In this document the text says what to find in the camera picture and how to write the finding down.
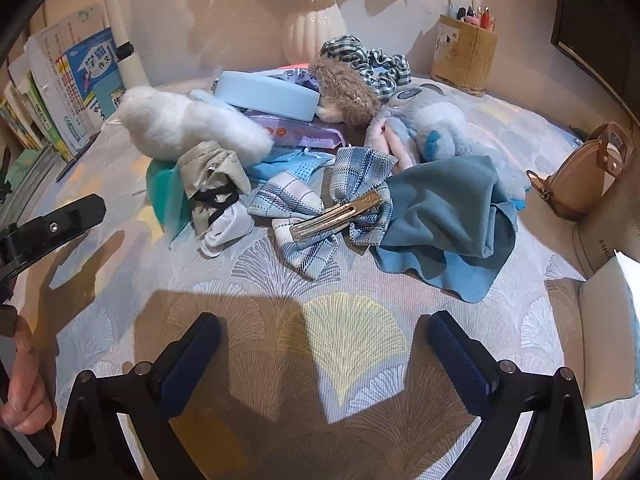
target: blue face mask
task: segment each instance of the blue face mask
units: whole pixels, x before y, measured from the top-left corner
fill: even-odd
[[[335,156],[330,153],[310,152],[302,148],[284,148],[274,146],[271,153],[260,164],[245,168],[251,182],[263,184],[271,177],[283,171],[289,171],[305,184],[311,180],[311,174],[318,168],[332,166]]]

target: human hand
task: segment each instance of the human hand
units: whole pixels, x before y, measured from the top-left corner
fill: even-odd
[[[31,329],[22,316],[18,316],[14,341],[14,369],[8,402],[0,410],[0,420],[5,427],[15,428],[19,433],[33,434],[47,425],[53,409],[38,373],[38,356],[31,347]]]

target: purple package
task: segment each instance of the purple package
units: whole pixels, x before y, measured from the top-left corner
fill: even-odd
[[[266,128],[279,146],[303,146],[328,150],[340,145],[348,146],[343,136],[345,124],[328,124],[322,121],[305,123],[255,110],[249,110],[245,115]]]

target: wooden pen holder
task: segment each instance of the wooden pen holder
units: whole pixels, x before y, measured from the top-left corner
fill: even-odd
[[[468,94],[483,95],[497,43],[498,36],[490,30],[441,16],[431,77]]]

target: brown fluffy plush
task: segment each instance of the brown fluffy plush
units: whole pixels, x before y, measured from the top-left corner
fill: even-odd
[[[309,65],[322,96],[317,115],[326,122],[368,126],[380,101],[360,74],[337,59],[321,58]]]

